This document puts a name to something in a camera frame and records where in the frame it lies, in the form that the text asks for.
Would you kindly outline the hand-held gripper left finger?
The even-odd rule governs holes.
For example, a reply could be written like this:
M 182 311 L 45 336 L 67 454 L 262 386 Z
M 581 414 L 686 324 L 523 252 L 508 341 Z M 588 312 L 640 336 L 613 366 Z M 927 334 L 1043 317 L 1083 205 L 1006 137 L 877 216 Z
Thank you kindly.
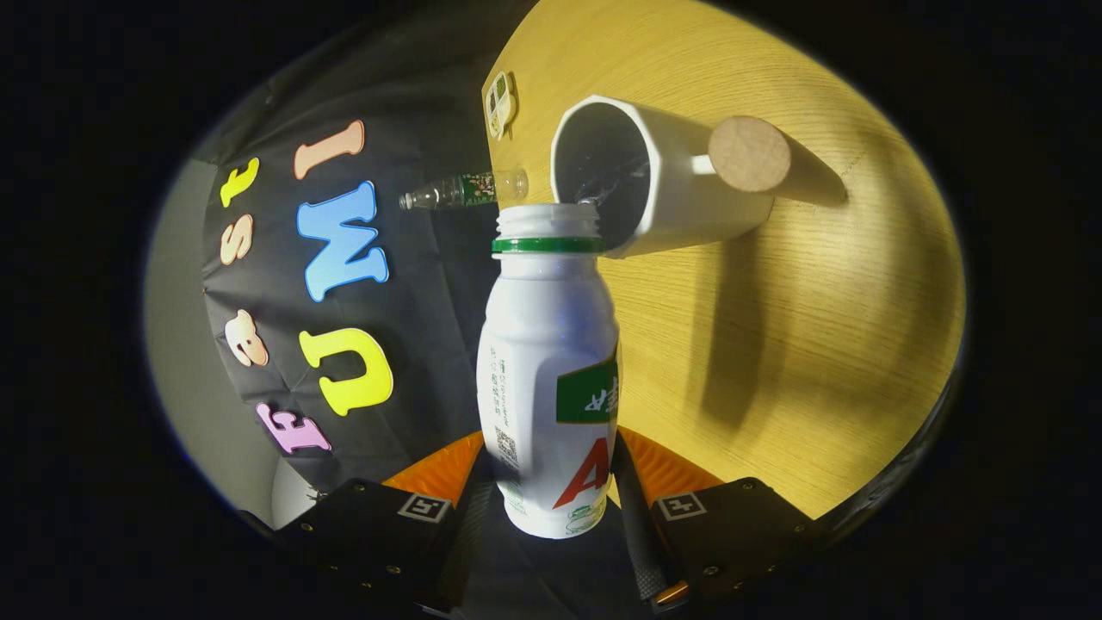
M 363 589 L 453 614 L 491 490 L 491 456 L 474 432 L 383 482 L 346 481 L 276 530 L 276 542 Z

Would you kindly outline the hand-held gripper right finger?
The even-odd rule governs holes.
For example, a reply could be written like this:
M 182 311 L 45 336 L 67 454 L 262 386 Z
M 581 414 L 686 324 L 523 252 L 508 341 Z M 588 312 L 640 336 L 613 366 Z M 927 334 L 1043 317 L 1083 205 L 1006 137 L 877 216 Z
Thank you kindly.
M 754 476 L 721 481 L 626 427 L 611 463 L 645 603 L 714 603 L 814 548 L 814 519 Z

